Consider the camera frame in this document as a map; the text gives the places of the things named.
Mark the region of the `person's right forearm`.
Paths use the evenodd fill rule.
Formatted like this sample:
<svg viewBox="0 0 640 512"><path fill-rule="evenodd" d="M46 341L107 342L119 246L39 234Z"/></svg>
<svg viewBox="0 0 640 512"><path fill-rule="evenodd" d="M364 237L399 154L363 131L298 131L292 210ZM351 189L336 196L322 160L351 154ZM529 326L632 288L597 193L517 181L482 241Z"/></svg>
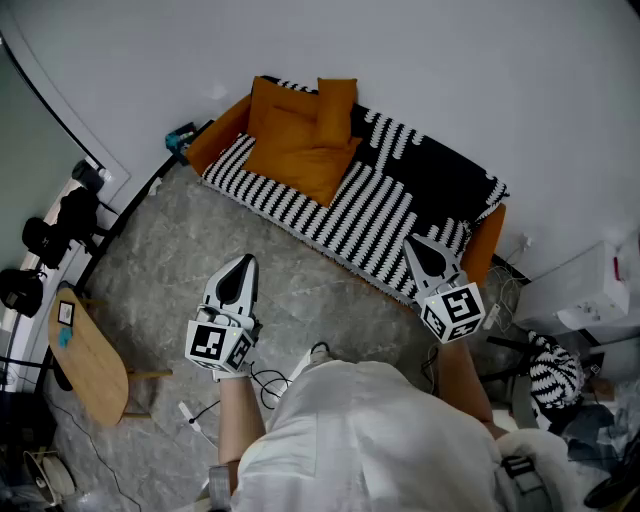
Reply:
<svg viewBox="0 0 640 512"><path fill-rule="evenodd" d="M465 340L441 345L437 367L439 397L444 402L478 420L495 439L507 434L493 421L490 401Z"/></svg>

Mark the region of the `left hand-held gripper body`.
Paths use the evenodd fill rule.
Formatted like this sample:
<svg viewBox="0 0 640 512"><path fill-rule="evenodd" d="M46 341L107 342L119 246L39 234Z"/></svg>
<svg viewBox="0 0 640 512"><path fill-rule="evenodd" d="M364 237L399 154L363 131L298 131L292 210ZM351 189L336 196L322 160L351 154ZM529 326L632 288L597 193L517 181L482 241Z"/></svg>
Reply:
<svg viewBox="0 0 640 512"><path fill-rule="evenodd" d="M188 322L185 357L215 375L248 375L262 327L254 305L199 304Z"/></svg>

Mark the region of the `dark fabric pile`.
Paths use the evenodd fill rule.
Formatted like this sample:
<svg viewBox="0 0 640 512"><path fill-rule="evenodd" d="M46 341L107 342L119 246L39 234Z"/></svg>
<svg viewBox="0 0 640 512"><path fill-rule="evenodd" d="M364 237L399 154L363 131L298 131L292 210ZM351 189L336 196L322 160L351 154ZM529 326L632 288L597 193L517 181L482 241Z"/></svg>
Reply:
<svg viewBox="0 0 640 512"><path fill-rule="evenodd" d="M607 472L640 459L640 415L627 408L582 407L561 437L570 460Z"/></svg>

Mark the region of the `oval wooden side table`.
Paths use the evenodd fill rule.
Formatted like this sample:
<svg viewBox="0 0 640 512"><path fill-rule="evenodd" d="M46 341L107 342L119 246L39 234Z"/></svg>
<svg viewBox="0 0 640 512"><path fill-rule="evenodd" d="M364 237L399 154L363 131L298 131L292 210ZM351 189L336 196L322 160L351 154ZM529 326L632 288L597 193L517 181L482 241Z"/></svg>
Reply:
<svg viewBox="0 0 640 512"><path fill-rule="evenodd" d="M58 322L61 300L75 304L73 337L66 348L58 345ZM170 377L170 370L134 371L127 368L111 342L103 334L88 311L99 302L80 298L71 288L60 289L53 301L48 319L48 342L52 355L89 415L99 424L115 426L123 419L149 419L148 412L128 409L130 384L137 380Z"/></svg>

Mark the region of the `black-and-white patterned cloth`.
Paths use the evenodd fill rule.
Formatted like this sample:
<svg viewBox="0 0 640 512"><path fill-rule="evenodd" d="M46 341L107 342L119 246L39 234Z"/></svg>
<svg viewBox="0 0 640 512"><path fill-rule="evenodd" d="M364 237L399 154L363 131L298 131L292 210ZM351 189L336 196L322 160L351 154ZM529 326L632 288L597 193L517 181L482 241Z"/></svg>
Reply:
<svg viewBox="0 0 640 512"><path fill-rule="evenodd" d="M552 336L533 330L527 336L535 349L529 363L532 403L549 427L564 423L583 401L584 371L579 357L569 353Z"/></svg>

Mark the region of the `black cabinet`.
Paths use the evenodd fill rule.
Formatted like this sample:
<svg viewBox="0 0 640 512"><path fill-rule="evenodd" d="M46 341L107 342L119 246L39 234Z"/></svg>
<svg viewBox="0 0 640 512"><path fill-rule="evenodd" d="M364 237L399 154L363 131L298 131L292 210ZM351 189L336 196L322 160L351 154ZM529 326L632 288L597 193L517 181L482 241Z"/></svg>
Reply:
<svg viewBox="0 0 640 512"><path fill-rule="evenodd" d="M41 395L0 391L0 446L49 446L56 427Z"/></svg>

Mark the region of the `person's white shirt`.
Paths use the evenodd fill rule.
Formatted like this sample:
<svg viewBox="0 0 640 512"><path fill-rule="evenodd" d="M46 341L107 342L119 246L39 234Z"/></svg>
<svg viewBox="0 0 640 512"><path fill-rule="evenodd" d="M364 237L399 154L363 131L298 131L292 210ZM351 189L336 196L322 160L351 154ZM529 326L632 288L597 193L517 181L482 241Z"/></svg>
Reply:
<svg viewBox="0 0 640 512"><path fill-rule="evenodd" d="M378 362L302 373L242 456L232 512L579 512L566 444L495 439Z"/></svg>

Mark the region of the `white appliance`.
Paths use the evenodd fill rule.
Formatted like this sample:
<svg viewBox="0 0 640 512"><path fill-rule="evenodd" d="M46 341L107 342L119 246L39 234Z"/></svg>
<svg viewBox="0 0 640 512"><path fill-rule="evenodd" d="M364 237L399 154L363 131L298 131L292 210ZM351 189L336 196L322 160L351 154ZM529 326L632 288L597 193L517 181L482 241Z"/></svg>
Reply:
<svg viewBox="0 0 640 512"><path fill-rule="evenodd" d="M629 303L616 249L600 242L523 286L513 321L524 330L555 335L622 319Z"/></svg>

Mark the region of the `standing fan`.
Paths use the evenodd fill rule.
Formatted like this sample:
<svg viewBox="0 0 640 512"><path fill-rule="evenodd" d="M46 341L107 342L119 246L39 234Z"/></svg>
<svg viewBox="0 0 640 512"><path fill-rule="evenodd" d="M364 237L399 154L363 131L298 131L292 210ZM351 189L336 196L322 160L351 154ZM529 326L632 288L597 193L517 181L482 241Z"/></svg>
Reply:
<svg viewBox="0 0 640 512"><path fill-rule="evenodd" d="M50 506L59 506L76 491L74 481L57 451L24 451L27 472Z"/></svg>

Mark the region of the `person's white shoe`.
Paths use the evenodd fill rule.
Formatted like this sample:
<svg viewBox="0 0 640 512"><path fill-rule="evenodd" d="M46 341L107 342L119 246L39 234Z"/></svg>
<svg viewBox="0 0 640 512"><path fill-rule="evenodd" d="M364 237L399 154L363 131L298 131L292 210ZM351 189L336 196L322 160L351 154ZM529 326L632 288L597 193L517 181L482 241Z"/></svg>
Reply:
<svg viewBox="0 0 640 512"><path fill-rule="evenodd" d="M293 373L290 375L288 380L293 382L306 370L324 364L326 362L332 361L333 357L331 355L331 351L329 345L326 342L320 341L314 344L309 351L303 356L300 360Z"/></svg>

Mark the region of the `black metal chair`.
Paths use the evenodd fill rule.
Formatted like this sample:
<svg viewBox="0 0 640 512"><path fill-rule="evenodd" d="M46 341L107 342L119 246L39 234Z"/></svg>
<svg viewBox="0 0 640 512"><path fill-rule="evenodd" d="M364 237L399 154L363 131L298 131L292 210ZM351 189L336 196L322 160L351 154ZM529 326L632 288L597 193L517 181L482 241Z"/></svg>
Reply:
<svg viewBox="0 0 640 512"><path fill-rule="evenodd" d="M489 336L487 342L511 349L522 354L519 362L508 369L480 377L482 383L501 381L505 386L503 403L508 406L511 417L519 428L537 428L538 423L531 403L532 361L544 352L534 343L521 343L503 338Z"/></svg>

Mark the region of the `teal box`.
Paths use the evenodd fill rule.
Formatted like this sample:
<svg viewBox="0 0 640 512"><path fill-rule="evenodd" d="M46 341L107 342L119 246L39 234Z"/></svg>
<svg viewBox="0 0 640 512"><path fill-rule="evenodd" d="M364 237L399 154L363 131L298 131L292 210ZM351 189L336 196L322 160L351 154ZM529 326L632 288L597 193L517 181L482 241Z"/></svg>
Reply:
<svg viewBox="0 0 640 512"><path fill-rule="evenodd" d="M197 136L197 127L189 122L171 131L165 136L165 147L172 153L182 152Z"/></svg>

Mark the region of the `person's left forearm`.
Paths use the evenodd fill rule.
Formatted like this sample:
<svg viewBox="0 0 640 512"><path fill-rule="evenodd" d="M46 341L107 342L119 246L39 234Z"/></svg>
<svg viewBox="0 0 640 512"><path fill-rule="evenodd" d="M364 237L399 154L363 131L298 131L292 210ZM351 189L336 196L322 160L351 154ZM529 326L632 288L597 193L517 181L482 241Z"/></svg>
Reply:
<svg viewBox="0 0 640 512"><path fill-rule="evenodd" d="M236 463L265 434L265 424L248 377L221 379L219 399L219 462Z"/></svg>

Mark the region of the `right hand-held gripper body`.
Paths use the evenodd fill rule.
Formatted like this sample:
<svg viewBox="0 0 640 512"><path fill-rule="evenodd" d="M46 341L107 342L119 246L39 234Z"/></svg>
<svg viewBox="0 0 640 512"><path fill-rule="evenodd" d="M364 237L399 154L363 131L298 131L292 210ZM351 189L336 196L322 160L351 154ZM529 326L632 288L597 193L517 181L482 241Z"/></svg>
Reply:
<svg viewBox="0 0 640 512"><path fill-rule="evenodd" d="M475 333L486 315L478 286L465 271L455 280L430 281L416 302L423 324L442 344Z"/></svg>

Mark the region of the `small black bag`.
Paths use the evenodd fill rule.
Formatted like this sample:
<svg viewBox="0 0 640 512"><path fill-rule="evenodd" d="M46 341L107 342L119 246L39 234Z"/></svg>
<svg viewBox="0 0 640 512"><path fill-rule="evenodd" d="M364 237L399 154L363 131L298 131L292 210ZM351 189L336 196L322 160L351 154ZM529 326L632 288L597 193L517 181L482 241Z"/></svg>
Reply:
<svg viewBox="0 0 640 512"><path fill-rule="evenodd" d="M94 168L86 160L81 160L75 164L72 170L72 178L94 195L97 195L105 184L105 180L100 175L100 170Z"/></svg>

